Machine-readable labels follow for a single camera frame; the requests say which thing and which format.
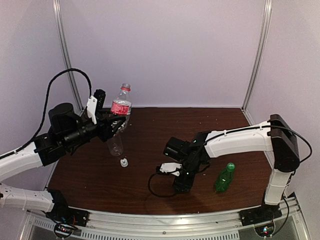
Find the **red label water bottle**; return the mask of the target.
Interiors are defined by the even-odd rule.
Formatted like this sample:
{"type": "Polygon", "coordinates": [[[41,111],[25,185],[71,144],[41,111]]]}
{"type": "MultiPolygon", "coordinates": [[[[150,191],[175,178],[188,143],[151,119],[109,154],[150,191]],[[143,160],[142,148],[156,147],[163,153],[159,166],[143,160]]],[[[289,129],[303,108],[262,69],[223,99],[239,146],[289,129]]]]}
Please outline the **red label water bottle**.
{"type": "Polygon", "coordinates": [[[117,97],[112,101],[111,113],[120,117],[125,117],[125,122],[121,124],[119,131],[122,133],[128,126],[131,116],[132,101],[130,100],[131,85],[123,83],[117,97]]]}

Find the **clear plastic bottle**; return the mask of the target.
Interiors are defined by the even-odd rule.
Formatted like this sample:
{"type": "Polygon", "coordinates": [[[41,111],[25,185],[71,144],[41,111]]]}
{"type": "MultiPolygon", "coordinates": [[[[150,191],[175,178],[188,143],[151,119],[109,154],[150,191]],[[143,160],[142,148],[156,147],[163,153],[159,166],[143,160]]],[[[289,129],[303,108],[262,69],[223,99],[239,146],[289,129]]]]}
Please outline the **clear plastic bottle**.
{"type": "Polygon", "coordinates": [[[119,131],[107,141],[109,152],[112,156],[118,157],[123,154],[124,148],[119,131]]]}

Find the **white flip bottle cap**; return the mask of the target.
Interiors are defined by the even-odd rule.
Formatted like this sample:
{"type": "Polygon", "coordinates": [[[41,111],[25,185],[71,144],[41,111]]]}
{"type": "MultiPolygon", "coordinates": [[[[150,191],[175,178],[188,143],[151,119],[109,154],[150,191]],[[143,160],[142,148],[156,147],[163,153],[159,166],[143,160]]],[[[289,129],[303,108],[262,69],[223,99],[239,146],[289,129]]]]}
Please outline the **white flip bottle cap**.
{"type": "Polygon", "coordinates": [[[129,162],[126,158],[122,158],[120,160],[120,165],[123,167],[123,168],[126,168],[128,165],[129,165],[129,162]]]}

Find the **green plastic bottle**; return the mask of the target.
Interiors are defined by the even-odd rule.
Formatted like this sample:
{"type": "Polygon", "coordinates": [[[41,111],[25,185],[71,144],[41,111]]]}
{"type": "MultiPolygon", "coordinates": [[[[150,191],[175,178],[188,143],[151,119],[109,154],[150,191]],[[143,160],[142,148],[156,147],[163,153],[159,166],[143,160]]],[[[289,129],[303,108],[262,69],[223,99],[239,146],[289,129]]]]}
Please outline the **green plastic bottle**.
{"type": "Polygon", "coordinates": [[[234,178],[234,171],[234,168],[231,169],[226,167],[220,172],[214,185],[216,192],[224,193],[229,189],[234,178]]]}

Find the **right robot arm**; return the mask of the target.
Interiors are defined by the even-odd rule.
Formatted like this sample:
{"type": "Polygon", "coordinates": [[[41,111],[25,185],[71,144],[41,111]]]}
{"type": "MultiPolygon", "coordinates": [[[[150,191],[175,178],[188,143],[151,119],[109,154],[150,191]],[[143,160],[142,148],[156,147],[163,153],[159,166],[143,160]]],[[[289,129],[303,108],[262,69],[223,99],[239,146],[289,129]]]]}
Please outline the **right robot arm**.
{"type": "Polygon", "coordinates": [[[268,220],[281,201],[291,175],[300,166],[297,134],[278,114],[253,126],[198,132],[191,142],[171,137],[164,155],[174,162],[162,163],[159,171],[175,176],[178,193],[191,190],[201,164],[220,156],[246,152],[273,152],[274,164],[266,187],[263,205],[256,210],[259,220],[268,220]]]}

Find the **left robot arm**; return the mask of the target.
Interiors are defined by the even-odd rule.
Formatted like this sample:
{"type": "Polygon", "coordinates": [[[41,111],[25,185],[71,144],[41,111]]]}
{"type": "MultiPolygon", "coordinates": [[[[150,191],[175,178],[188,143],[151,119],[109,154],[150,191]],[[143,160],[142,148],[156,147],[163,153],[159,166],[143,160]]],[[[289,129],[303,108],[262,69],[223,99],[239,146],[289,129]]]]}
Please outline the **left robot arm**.
{"type": "MultiPolygon", "coordinates": [[[[96,113],[94,119],[83,120],[74,113],[71,103],[61,103],[48,112],[50,128],[36,135],[31,142],[0,157],[0,179],[3,181],[24,171],[45,167],[66,154],[98,137],[102,142],[111,139],[125,122],[124,116],[104,118],[96,113]]],[[[0,185],[0,206],[22,210],[52,212],[61,222],[72,218],[63,195],[57,190],[27,190],[0,185]]]]}

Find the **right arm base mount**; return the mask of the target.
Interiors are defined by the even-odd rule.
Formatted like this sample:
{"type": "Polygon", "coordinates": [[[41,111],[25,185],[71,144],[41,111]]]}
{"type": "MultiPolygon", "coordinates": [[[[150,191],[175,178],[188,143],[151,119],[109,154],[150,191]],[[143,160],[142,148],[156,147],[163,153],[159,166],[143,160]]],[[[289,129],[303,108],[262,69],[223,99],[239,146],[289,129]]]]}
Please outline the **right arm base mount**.
{"type": "Polygon", "coordinates": [[[280,205],[269,205],[262,203],[261,206],[248,208],[239,212],[242,226],[255,225],[272,221],[282,216],[280,205]]]}

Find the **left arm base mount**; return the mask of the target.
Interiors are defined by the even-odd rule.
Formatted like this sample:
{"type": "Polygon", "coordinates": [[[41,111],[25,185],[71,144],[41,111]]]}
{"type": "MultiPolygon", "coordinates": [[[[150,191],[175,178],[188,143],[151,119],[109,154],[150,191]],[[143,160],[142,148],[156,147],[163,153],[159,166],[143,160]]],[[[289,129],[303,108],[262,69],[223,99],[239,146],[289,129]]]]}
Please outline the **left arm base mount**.
{"type": "Polygon", "coordinates": [[[49,189],[52,197],[53,208],[46,215],[57,222],[68,223],[73,226],[86,227],[89,212],[69,207],[67,200],[59,190],[49,189]]]}

